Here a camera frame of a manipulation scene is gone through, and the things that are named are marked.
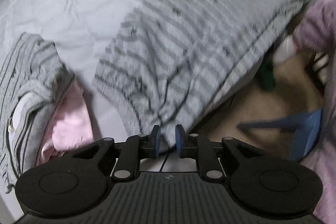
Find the clothing pile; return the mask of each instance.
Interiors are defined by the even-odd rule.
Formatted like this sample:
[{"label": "clothing pile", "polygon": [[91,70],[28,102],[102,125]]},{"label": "clothing pile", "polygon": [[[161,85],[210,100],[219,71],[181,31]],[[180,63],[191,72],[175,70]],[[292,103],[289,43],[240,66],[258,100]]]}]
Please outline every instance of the clothing pile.
[{"label": "clothing pile", "polygon": [[[169,146],[246,75],[307,0],[141,0],[106,48],[93,84],[129,135],[155,124]],[[83,91],[54,42],[22,34],[0,57],[0,174],[93,141]]]},{"label": "clothing pile", "polygon": [[83,90],[54,42],[24,33],[0,71],[0,174],[8,192],[28,169],[93,142]]}]

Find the bed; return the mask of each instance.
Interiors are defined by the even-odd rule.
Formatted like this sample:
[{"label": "bed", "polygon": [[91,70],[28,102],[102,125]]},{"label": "bed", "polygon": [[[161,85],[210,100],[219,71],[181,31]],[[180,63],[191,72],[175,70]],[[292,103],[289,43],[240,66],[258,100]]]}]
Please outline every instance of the bed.
[{"label": "bed", "polygon": [[[127,134],[118,111],[92,86],[92,79],[100,56],[133,8],[134,0],[0,0],[0,55],[6,55],[9,42],[17,40],[23,32],[38,33],[55,41],[61,60],[74,70],[85,90],[95,139],[113,137],[116,142],[125,141]],[[254,77],[260,62],[211,109],[244,87]],[[146,162],[142,168],[157,170],[162,161],[160,158],[155,164]],[[189,163],[183,161],[179,168],[193,170],[195,166]],[[5,195],[1,184],[4,204],[13,219],[18,219],[22,211],[15,193]]]}]

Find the green object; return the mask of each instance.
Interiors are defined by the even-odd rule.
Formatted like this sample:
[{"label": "green object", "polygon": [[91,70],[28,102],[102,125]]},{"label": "green object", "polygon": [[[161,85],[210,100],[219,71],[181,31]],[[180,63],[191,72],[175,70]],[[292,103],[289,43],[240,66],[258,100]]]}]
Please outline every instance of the green object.
[{"label": "green object", "polygon": [[265,91],[273,91],[276,81],[273,74],[273,64],[269,58],[264,59],[256,74],[260,87]]}]

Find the black gripper base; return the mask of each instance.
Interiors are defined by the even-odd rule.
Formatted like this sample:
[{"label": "black gripper base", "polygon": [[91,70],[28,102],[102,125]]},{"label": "black gripper base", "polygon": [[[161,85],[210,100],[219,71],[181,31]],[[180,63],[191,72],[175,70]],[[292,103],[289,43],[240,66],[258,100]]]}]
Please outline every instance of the black gripper base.
[{"label": "black gripper base", "polygon": [[131,182],[115,184],[96,207],[68,218],[46,219],[30,214],[19,224],[320,224],[313,215],[276,220],[241,208],[219,183],[198,173],[141,172]]}]

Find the pink fabric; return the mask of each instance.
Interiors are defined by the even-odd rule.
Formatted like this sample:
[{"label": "pink fabric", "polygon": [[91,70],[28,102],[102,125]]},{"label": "pink fabric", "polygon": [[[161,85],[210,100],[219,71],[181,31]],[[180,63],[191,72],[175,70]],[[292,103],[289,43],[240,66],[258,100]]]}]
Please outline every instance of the pink fabric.
[{"label": "pink fabric", "polygon": [[92,127],[83,90],[74,81],[50,121],[35,166],[48,162],[52,156],[61,156],[92,142]]},{"label": "pink fabric", "polygon": [[325,84],[319,142],[302,164],[315,171],[323,194],[314,214],[325,224],[336,223],[336,0],[317,0],[294,32],[299,49],[331,54]]}]

